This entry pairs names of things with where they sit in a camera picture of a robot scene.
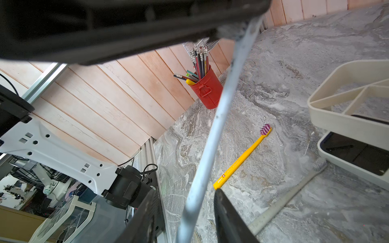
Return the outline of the pens in red cup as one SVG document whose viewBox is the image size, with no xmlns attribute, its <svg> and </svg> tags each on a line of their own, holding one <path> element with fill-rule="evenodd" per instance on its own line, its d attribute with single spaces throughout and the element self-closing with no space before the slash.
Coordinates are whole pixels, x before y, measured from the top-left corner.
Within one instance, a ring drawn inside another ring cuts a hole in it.
<svg viewBox="0 0 389 243">
<path fill-rule="evenodd" d="M 174 74 L 173 76 L 186 81 L 189 86 L 197 85 L 200 82 L 205 85 L 208 82 L 205 78 L 211 69 L 209 64 L 208 48 L 206 45 L 200 45 L 192 48 L 189 52 L 189 57 L 191 58 L 195 72 L 187 70 L 185 76 L 179 74 Z"/>
</svg>

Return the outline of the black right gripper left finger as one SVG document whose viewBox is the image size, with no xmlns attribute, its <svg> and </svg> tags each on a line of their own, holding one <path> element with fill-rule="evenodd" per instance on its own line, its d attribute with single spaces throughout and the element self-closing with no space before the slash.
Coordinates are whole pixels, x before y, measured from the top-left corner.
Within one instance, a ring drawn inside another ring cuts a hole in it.
<svg viewBox="0 0 389 243">
<path fill-rule="evenodd" d="M 154 243 L 157 234 L 158 203 L 158 194 L 152 189 L 115 243 Z"/>
</svg>

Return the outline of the yellow toothbrush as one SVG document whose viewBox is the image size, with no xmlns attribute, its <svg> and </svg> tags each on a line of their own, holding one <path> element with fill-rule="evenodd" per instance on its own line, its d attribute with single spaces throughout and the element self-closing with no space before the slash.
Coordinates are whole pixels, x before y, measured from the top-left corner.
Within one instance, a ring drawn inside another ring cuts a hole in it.
<svg viewBox="0 0 389 243">
<path fill-rule="evenodd" d="M 220 189 L 227 180 L 236 172 L 236 170 L 243 164 L 244 161 L 254 152 L 258 145 L 266 138 L 272 131 L 270 124 L 265 124 L 260 129 L 261 136 L 254 142 L 223 174 L 222 176 L 213 184 L 215 190 Z"/>
</svg>

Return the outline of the grey green toothbrush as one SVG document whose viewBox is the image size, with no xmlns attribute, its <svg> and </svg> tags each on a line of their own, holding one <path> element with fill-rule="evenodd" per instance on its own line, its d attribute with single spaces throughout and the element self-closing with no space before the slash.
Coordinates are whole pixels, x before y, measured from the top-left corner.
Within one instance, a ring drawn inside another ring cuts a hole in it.
<svg viewBox="0 0 389 243">
<path fill-rule="evenodd" d="M 258 218 L 252 221 L 248 228 L 254 236 L 257 236 L 266 225 L 317 175 L 322 173 L 328 166 L 324 158 L 318 158 L 309 172 L 296 186 L 291 188 L 282 198 L 277 200 Z"/>
</svg>

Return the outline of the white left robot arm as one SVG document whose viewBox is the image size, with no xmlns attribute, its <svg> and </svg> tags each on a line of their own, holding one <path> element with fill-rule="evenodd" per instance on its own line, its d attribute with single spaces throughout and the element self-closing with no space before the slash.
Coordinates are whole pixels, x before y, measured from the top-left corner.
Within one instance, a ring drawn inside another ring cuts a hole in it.
<svg viewBox="0 0 389 243">
<path fill-rule="evenodd" d="M 181 43 L 236 39 L 270 1 L 1 1 L 1 152 L 124 207 L 145 186 L 118 164 L 193 103 L 170 77 Z"/>
</svg>

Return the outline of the red pencil cup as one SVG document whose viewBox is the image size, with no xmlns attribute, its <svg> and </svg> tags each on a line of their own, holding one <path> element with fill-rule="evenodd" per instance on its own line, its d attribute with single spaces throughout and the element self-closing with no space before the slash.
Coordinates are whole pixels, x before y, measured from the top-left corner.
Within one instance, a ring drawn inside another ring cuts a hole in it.
<svg viewBox="0 0 389 243">
<path fill-rule="evenodd" d="M 212 68 L 201 80 L 190 87 L 207 109 L 218 107 L 223 86 Z"/>
</svg>

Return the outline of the light blue toothbrush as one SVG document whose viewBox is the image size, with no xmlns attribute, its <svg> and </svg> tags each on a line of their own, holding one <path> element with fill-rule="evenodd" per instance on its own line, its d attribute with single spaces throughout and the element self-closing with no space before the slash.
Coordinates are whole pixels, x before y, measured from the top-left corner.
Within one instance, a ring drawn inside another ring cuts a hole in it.
<svg viewBox="0 0 389 243">
<path fill-rule="evenodd" d="M 208 190 L 211 172 L 214 166 L 218 145 L 228 117 L 231 104 L 239 83 L 245 61 L 253 47 L 262 26 L 264 16 L 255 17 L 248 22 L 234 47 L 231 68 L 228 72 L 222 95 L 215 113 L 210 133 L 203 150 L 203 154 L 186 198 L 180 218 L 175 241 L 176 243 L 190 243 L 199 213 Z"/>
</svg>

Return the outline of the aluminium frame rails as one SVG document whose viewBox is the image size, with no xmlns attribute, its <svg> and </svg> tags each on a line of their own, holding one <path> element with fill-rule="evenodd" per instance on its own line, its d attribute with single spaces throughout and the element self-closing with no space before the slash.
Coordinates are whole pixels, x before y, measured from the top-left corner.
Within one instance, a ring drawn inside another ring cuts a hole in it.
<svg viewBox="0 0 389 243">
<path fill-rule="evenodd" d="M 126 85 L 103 65 L 35 63 L 39 76 L 23 94 L 36 114 L 110 162 L 155 158 L 153 142 L 165 128 L 142 106 L 138 82 Z"/>
</svg>

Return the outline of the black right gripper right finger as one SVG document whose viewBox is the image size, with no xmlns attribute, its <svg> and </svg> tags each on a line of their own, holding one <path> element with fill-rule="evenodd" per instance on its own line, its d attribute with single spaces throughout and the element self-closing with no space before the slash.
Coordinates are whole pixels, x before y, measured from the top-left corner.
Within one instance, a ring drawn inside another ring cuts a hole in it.
<svg viewBox="0 0 389 243">
<path fill-rule="evenodd" d="M 219 243 L 259 243 L 222 189 L 215 191 L 214 213 Z"/>
</svg>

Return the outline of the cream toothbrush holder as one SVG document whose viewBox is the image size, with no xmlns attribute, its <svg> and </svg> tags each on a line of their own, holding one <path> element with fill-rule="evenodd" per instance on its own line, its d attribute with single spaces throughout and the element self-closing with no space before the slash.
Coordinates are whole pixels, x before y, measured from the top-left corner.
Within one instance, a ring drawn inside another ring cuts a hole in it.
<svg viewBox="0 0 389 243">
<path fill-rule="evenodd" d="M 389 121 L 355 112 L 369 98 L 388 98 L 388 60 L 337 67 L 308 99 L 312 123 L 327 131 L 318 142 L 329 162 L 389 188 Z"/>
</svg>

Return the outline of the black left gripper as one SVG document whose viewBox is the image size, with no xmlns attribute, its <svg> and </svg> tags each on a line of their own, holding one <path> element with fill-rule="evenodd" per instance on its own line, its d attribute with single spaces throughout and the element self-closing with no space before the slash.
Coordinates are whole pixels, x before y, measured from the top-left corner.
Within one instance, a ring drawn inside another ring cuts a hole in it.
<svg viewBox="0 0 389 243">
<path fill-rule="evenodd" d="M 92 65 L 240 37 L 270 1 L 1 1 L 1 58 Z"/>
</svg>

